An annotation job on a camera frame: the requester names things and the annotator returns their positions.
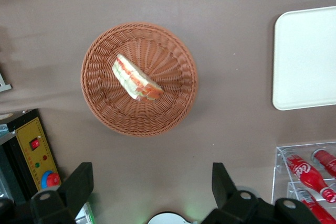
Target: yellow control panel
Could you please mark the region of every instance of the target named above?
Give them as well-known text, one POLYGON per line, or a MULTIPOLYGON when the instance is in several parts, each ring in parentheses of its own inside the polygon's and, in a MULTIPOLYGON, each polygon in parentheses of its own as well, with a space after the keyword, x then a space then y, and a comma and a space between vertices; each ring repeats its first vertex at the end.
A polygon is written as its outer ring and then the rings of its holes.
MULTIPOLYGON (((42 180, 46 180, 46 175, 53 174, 58 177, 58 172, 39 118, 35 118, 18 128, 16 138, 24 154, 36 188, 41 190, 43 188, 42 180)), ((59 177, 58 179, 52 179, 55 183, 60 183, 59 177)))

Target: red button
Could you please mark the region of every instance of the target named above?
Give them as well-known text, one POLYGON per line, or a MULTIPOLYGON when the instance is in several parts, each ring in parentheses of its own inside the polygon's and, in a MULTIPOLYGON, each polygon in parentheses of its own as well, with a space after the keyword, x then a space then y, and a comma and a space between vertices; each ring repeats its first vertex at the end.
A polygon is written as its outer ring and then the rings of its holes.
POLYGON ((38 141, 38 139, 34 139, 33 141, 31 141, 30 145, 32 149, 35 150, 37 147, 40 146, 40 142, 38 141))
POLYGON ((57 173, 51 173, 47 177, 47 186, 58 186, 59 185, 59 175, 57 173))

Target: woven basket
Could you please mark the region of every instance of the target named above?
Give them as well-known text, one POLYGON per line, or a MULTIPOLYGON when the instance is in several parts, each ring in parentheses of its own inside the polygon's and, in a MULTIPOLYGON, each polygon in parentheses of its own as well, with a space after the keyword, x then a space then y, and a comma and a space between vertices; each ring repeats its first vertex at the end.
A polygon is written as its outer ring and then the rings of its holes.
POLYGON ((187 116, 198 79, 190 52, 174 34, 150 23, 125 23, 101 34, 90 46, 81 86, 91 111, 107 127, 125 135, 154 136, 187 116), (132 99, 112 72, 117 54, 160 85, 162 97, 154 103, 132 99))

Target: screw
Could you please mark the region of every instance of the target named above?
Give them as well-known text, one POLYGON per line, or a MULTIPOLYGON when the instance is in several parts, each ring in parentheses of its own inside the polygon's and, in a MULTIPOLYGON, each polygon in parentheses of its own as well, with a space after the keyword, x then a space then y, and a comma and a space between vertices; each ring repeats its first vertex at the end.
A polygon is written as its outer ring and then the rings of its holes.
POLYGON ((296 208, 296 205, 293 201, 290 201, 290 200, 285 200, 284 202, 284 205, 290 209, 295 209, 296 208))
POLYGON ((42 194, 42 195, 40 196, 40 200, 45 200, 45 199, 48 199, 48 198, 50 198, 50 194, 49 194, 49 193, 42 194))
POLYGON ((243 199, 251 199, 252 198, 252 196, 251 196, 251 194, 249 194, 249 193, 247 193, 247 192, 242 192, 241 194, 240 194, 240 196, 241 196, 241 198, 243 198, 243 199))

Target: white object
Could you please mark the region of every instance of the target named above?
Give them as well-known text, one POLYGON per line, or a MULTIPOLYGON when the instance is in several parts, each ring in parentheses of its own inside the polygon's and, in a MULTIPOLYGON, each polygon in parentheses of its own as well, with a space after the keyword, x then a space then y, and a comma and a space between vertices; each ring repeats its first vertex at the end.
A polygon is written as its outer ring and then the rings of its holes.
POLYGON ((282 14, 275 25, 273 105, 336 104, 336 6, 282 14))
POLYGON ((1 73, 0 73, 0 92, 11 89, 11 88, 12 88, 12 86, 10 84, 5 83, 5 81, 2 78, 1 73))
POLYGON ((112 71, 130 97, 135 100, 153 101, 163 93, 158 84, 121 54, 117 55, 112 71))
POLYGON ((173 212, 164 212, 155 215, 148 224, 197 224, 197 221, 188 222, 180 215, 173 212))

